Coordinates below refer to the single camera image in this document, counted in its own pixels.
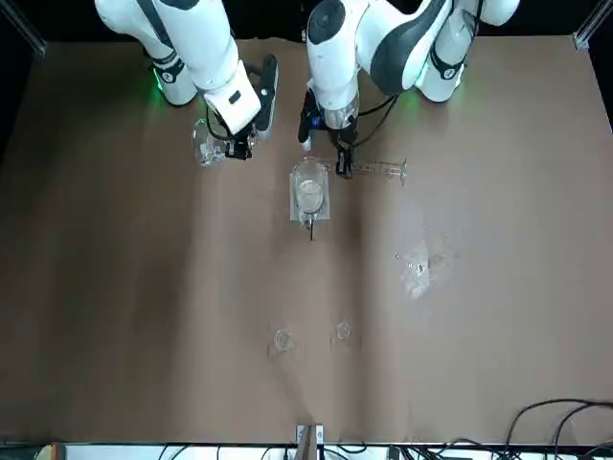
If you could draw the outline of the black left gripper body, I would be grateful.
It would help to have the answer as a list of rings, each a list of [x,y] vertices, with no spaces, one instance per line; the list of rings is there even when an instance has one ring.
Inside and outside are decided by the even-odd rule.
[[[329,140],[337,149],[353,149],[357,144],[357,128],[358,122],[352,122],[342,129],[330,129]]]

